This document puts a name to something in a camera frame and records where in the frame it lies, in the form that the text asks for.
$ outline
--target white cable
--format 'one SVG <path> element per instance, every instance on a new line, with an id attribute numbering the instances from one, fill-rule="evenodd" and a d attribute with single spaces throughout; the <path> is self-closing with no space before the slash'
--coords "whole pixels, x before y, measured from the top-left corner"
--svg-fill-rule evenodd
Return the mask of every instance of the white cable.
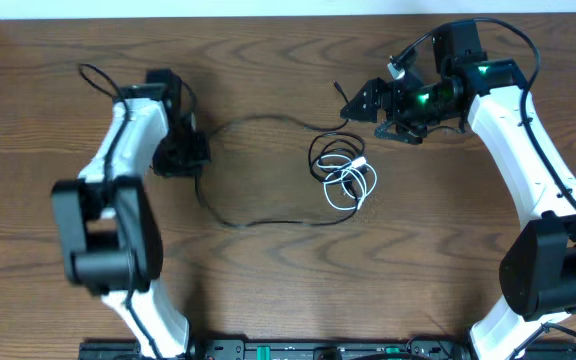
<path id="1" fill-rule="evenodd" d="M 321 161 L 323 159 L 326 158 L 339 158 L 339 159 L 343 159 L 346 160 L 345 163 L 343 164 L 337 164 L 337 165 L 324 165 Z M 361 205 L 363 205 L 364 201 L 366 200 L 366 198 L 368 197 L 368 195 L 370 195 L 372 193 L 372 191 L 375 189 L 375 186 L 377 185 L 377 172 L 375 171 L 375 169 L 370 166 L 370 164 L 368 164 L 366 162 L 366 158 L 361 156 L 358 157 L 356 159 L 350 159 L 348 156 L 345 155 L 340 155 L 340 154 L 328 154 L 328 155 L 324 155 L 321 157 L 321 159 L 319 161 L 317 161 L 317 167 L 319 167 L 322 170 L 337 170 L 337 171 L 333 171 L 331 173 L 329 173 L 326 178 L 324 179 L 323 182 L 323 186 L 324 186 L 324 195 L 326 195 L 326 200 L 328 200 L 328 203 L 330 204 L 330 206 L 332 206 L 333 208 L 337 209 L 337 210 L 342 210 L 342 211 L 352 211 L 355 209 L 355 207 L 340 207 L 337 206 L 335 203 L 332 202 L 332 200 L 330 200 L 330 196 L 328 195 L 328 185 L 335 185 L 335 184 L 339 184 L 341 186 L 341 188 L 343 189 L 343 193 L 345 195 L 348 195 L 350 198 L 352 198 L 353 200 L 355 200 L 355 196 L 353 194 L 351 194 L 348 189 L 343 185 L 344 181 L 349 180 L 348 178 L 353 177 L 354 180 L 357 182 L 357 185 L 359 187 L 359 193 L 357 194 L 358 196 L 358 204 L 357 204 L 357 209 L 361 209 Z M 359 168 L 365 166 L 366 168 L 368 168 L 368 170 L 372 171 L 373 173 L 373 182 L 372 182 L 372 186 L 370 186 L 370 190 L 368 190 L 368 183 L 366 182 L 366 177 L 364 176 L 364 174 L 361 173 L 361 171 L 359 171 Z M 334 180 L 328 180 L 330 179 L 332 176 L 337 176 L 336 179 Z"/>

